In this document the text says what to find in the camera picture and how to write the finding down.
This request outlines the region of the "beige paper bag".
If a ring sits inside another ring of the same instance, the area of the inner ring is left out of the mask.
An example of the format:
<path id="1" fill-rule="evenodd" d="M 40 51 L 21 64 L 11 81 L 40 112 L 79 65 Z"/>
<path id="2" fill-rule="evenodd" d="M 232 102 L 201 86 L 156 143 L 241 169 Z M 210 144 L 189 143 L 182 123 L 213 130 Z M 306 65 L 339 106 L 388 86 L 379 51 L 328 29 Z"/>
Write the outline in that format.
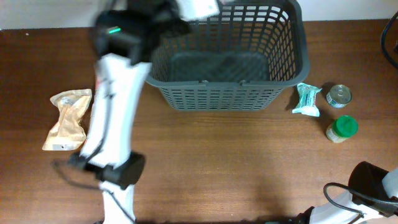
<path id="1" fill-rule="evenodd" d="M 50 98 L 59 110 L 59 117 L 47 135 L 43 151 L 73 151 L 83 144 L 86 133 L 80 123 L 91 97 L 90 89 L 82 89 L 63 91 Z"/>

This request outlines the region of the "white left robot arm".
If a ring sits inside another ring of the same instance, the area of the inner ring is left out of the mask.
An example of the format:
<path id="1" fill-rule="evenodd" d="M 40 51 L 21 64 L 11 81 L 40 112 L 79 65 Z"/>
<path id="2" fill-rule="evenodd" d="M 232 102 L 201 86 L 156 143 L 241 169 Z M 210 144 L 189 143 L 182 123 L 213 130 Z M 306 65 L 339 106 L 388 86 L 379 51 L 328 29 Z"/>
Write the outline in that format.
<path id="1" fill-rule="evenodd" d="M 95 20 L 96 94 L 88 139 L 66 163 L 98 180 L 105 223 L 136 221 L 134 186 L 146 162 L 131 151 L 139 97 L 162 37 L 189 33 L 196 15 L 193 1 L 128 1 L 123 10 L 109 1 Z"/>

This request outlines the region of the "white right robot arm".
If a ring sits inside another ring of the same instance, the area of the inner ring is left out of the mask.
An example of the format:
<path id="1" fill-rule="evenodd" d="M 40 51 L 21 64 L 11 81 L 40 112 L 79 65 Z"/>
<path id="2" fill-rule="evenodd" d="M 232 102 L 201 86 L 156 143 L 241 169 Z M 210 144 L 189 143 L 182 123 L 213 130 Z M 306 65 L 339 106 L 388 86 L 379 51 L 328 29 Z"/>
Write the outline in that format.
<path id="1" fill-rule="evenodd" d="M 362 223 L 397 215 L 397 169 L 387 171 L 360 162 L 347 185 L 329 182 L 323 193 L 328 203 L 299 213 L 294 223 Z"/>

